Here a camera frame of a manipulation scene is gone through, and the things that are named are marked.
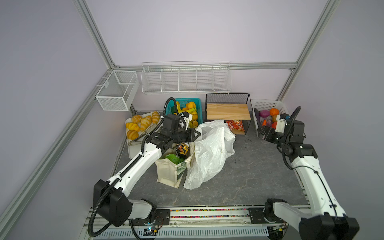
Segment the yellow black chips bag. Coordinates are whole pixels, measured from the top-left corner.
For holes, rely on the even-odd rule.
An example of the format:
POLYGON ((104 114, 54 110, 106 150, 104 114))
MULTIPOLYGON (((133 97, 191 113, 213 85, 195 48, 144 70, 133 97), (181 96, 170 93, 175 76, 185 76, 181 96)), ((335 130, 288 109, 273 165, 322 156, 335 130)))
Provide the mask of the yellow black chips bag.
POLYGON ((187 154, 189 152, 189 145, 187 143, 180 143, 176 146, 176 154, 183 159, 187 158, 187 154))

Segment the green snack bag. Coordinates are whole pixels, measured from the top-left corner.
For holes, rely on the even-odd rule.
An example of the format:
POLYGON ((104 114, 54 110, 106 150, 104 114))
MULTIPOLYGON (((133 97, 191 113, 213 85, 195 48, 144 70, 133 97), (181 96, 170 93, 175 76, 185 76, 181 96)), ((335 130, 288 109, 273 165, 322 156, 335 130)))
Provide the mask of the green snack bag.
POLYGON ((168 154, 168 155, 166 155, 166 159, 168 159, 169 161, 171 161, 175 165, 178 165, 184 161, 183 158, 179 157, 176 154, 168 154))

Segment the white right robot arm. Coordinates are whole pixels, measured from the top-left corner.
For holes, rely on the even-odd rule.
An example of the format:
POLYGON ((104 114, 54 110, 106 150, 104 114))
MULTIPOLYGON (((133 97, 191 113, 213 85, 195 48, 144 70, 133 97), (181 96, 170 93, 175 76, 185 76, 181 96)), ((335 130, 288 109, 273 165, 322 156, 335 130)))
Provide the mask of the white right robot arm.
POLYGON ((336 200, 321 170, 315 148, 305 144, 305 124, 297 120, 301 107, 283 115, 276 126, 258 127, 263 140, 273 143, 286 167, 295 171, 306 191, 311 214, 306 215, 287 201, 268 199, 264 215, 268 222, 283 220, 303 240, 352 240, 360 230, 358 221, 347 216, 336 200))

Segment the white plastic grocery bag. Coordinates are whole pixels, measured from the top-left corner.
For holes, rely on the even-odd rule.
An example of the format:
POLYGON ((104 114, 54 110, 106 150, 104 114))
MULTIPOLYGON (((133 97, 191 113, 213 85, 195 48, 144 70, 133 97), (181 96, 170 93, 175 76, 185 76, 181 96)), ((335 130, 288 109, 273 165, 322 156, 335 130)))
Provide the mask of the white plastic grocery bag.
POLYGON ((227 158, 235 154, 236 136, 223 120, 202 123, 196 131, 201 136, 194 141, 194 160, 184 183, 187 190, 211 180, 223 169, 227 158))

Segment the beige canvas tote bag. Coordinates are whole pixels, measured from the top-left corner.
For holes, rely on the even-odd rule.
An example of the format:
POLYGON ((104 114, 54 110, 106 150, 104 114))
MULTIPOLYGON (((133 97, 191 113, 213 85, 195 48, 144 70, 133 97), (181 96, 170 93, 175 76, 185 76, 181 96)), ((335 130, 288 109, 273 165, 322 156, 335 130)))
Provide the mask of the beige canvas tote bag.
POLYGON ((166 155, 176 154, 176 146, 178 144, 173 144, 173 147, 171 149, 168 149, 160 157, 160 159, 155 161, 158 174, 157 182, 176 189, 179 187, 183 175, 187 172, 187 169, 191 168, 192 164, 195 161, 195 144, 187 144, 189 145, 190 149, 187 154, 187 158, 184 159, 182 163, 175 165, 171 161, 166 159, 166 155))

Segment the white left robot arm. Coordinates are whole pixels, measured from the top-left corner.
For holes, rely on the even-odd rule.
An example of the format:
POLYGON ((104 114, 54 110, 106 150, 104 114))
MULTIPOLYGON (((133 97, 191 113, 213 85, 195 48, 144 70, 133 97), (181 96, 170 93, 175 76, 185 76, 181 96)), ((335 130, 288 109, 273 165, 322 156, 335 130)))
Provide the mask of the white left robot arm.
POLYGON ((87 229, 91 238, 111 225, 120 227, 126 221, 131 226, 135 219, 155 223, 156 205, 145 199, 130 200, 129 195, 148 168, 173 144, 192 143, 201 136, 189 127, 192 119, 187 111, 161 116, 156 128, 144 137, 139 153, 107 181, 99 180, 94 185, 93 211, 87 229))

